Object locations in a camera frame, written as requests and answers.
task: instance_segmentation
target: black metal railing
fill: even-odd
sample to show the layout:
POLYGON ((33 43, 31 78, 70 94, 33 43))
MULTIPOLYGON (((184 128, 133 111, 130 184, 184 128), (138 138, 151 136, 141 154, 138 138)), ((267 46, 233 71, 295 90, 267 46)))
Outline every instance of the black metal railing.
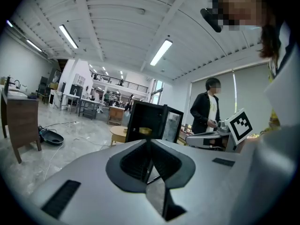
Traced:
POLYGON ((124 87, 124 88, 131 88, 137 91, 141 91, 141 92, 147 92, 148 91, 148 87, 133 83, 133 82, 128 82, 125 80, 121 80, 115 77, 109 77, 106 75, 101 75, 101 74, 97 74, 97 73, 93 73, 90 71, 90 75, 92 77, 92 79, 94 80, 99 80, 101 82, 105 82, 105 83, 111 83, 111 84, 116 84, 118 86, 124 87))

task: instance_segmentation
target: black box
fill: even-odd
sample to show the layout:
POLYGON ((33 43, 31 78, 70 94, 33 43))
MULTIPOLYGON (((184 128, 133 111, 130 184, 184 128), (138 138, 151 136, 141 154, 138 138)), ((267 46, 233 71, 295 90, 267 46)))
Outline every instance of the black box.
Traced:
POLYGON ((135 101, 130 116, 126 143, 139 139, 163 139, 177 142, 183 112, 168 107, 135 101), (139 128, 150 128, 150 135, 141 134, 139 128))

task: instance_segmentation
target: marble floor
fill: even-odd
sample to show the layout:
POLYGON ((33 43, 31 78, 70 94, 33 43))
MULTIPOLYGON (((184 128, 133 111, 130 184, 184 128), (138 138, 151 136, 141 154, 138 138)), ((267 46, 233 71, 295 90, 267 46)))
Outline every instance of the marble floor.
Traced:
MULTIPOLYGON (((21 164, 18 164, 15 158, 8 128, 6 127, 8 138, 5 139, 3 133, 0 133, 1 174, 11 189, 25 197, 28 197, 45 179, 76 158, 87 153, 109 149, 112 125, 107 125, 105 120, 78 117, 74 112, 70 114, 66 110, 52 109, 40 102, 38 124, 42 127, 57 124, 47 129, 56 129, 57 133, 64 137, 64 143, 59 148, 43 142, 42 151, 38 151, 34 142, 23 146, 19 148, 21 164)), ((162 212, 163 207, 164 187, 161 179, 147 187, 147 198, 159 213, 162 212)))

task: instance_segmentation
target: white t-shirt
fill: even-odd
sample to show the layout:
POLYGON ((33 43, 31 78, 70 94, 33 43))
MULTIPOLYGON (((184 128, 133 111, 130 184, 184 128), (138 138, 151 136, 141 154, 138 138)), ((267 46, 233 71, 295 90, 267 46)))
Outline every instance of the white t-shirt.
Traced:
MULTIPOLYGON (((211 95, 208 95, 208 97, 210 98, 210 113, 208 115, 208 119, 215 121, 217 115, 217 109, 218 109, 217 101, 211 95)), ((207 126, 206 132, 212 132, 213 130, 214 130, 213 127, 207 126)))

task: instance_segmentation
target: faucet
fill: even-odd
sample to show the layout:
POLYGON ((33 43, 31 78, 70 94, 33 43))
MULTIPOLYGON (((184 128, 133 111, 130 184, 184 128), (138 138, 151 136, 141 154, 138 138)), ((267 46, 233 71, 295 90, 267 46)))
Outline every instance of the faucet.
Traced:
POLYGON ((15 80, 14 83, 18 81, 19 82, 19 86, 17 87, 17 89, 20 89, 20 81, 19 80, 15 80))

